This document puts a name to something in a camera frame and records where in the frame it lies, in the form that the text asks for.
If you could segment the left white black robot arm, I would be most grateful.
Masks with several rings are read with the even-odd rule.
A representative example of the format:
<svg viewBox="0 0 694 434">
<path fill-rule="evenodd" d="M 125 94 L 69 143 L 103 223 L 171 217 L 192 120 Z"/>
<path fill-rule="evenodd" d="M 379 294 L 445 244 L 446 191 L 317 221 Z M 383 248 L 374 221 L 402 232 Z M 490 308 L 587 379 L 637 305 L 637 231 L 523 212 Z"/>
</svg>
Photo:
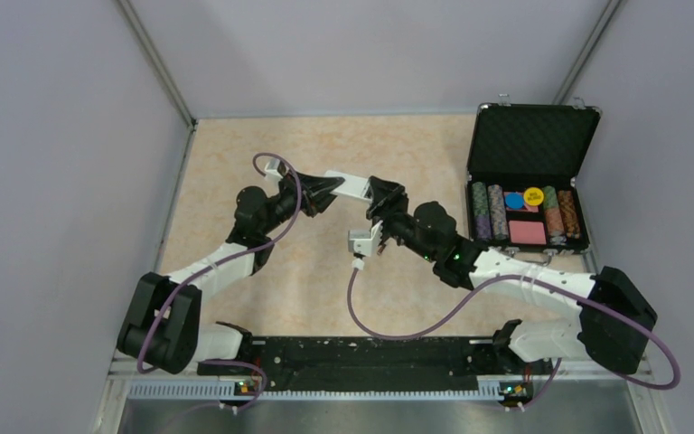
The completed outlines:
<svg viewBox="0 0 694 434">
<path fill-rule="evenodd" d="M 244 373 L 254 351 L 242 342 L 246 331 L 234 325 L 203 326 L 202 302 L 260 271 L 274 249 L 269 234 L 291 228 L 299 214 L 315 217 L 335 200 L 342 176 L 283 175 L 278 192 L 269 196 L 258 186 L 236 197 L 234 225 L 218 249 L 193 264 L 167 273 L 148 272 L 136 284 L 117 337 L 117 350 L 136 358 L 138 371 L 180 373 L 189 363 L 220 347 L 220 363 Z"/>
</svg>

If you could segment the white remote control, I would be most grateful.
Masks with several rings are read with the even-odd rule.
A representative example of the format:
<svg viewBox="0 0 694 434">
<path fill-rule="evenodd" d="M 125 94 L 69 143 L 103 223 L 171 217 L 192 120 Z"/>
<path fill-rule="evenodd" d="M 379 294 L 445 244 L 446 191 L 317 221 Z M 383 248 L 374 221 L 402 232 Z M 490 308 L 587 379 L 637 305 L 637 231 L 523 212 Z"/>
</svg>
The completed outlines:
<svg viewBox="0 0 694 434">
<path fill-rule="evenodd" d="M 371 203 L 370 181 L 366 177 L 350 175 L 334 170 L 324 173 L 325 177 L 342 178 L 343 182 L 332 190 L 332 194 L 337 197 L 351 198 L 363 203 Z"/>
</svg>

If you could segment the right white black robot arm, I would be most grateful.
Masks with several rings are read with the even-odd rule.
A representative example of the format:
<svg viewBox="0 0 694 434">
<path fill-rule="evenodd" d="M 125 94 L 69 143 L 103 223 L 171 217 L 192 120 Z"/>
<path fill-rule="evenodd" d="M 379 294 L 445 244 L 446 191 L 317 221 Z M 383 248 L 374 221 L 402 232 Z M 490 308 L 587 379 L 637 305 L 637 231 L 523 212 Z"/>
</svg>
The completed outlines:
<svg viewBox="0 0 694 434">
<path fill-rule="evenodd" d="M 394 240 L 430 262 L 452 288 L 513 297 L 558 315 L 556 322 L 516 320 L 493 348 L 496 365 L 516 373 L 545 358 L 590 359 L 619 374 L 637 372 L 657 315 L 620 269 L 570 273 L 505 255 L 456 231 L 456 221 L 438 202 L 408 212 L 403 185 L 371 176 L 368 219 L 381 226 L 382 242 Z"/>
</svg>

